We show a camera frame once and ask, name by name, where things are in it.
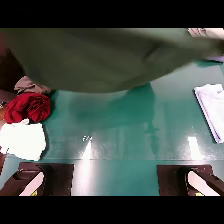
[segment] white towel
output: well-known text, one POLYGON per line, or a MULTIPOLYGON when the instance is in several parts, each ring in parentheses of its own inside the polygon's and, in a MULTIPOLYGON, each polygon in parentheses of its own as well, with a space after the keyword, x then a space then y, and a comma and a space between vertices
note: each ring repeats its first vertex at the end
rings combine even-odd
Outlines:
POLYGON ((207 84, 194 88, 213 137, 217 143, 224 142, 224 91, 221 84, 207 84))
POLYGON ((1 152, 38 161, 46 147, 42 124, 29 124, 29 119, 20 123, 4 124, 0 131, 1 152))

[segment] green table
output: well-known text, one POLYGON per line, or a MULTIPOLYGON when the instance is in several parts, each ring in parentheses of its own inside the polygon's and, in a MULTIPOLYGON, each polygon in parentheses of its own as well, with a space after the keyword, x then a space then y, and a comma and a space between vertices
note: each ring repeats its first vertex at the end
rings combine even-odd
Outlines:
MULTIPOLYGON (((193 93, 224 85, 222 70, 197 62, 129 91, 56 91, 41 161, 75 164, 72 195, 158 195, 157 164, 210 163, 224 179, 223 144, 214 142, 193 93)), ((20 161, 8 155, 0 188, 20 161)))

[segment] table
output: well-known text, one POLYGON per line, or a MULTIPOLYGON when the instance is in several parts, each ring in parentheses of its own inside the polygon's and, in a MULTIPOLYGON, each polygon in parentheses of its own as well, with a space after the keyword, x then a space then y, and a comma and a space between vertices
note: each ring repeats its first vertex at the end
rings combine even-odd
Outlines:
MULTIPOLYGON (((223 144, 214 142, 193 93, 224 85, 223 69, 195 62, 129 91, 56 91, 40 162, 75 164, 72 195, 158 195, 157 164, 209 163, 224 180, 223 144)), ((20 161, 7 156, 0 188, 20 161)))

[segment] dark green cloth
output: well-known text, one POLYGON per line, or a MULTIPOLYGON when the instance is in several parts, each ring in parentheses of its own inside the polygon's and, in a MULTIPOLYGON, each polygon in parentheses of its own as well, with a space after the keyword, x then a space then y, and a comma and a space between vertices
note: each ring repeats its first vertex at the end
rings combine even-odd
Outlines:
POLYGON ((220 48, 220 41, 192 38, 184 28, 1 30, 26 75, 76 92, 130 89, 220 48))

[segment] red cloth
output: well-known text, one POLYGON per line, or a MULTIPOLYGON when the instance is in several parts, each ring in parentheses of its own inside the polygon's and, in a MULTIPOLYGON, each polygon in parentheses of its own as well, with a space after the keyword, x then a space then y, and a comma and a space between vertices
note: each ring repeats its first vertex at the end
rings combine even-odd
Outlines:
POLYGON ((23 93, 12 100, 6 108, 7 123, 18 123, 25 118, 34 122, 45 120, 50 114, 50 99, 39 93, 23 93))

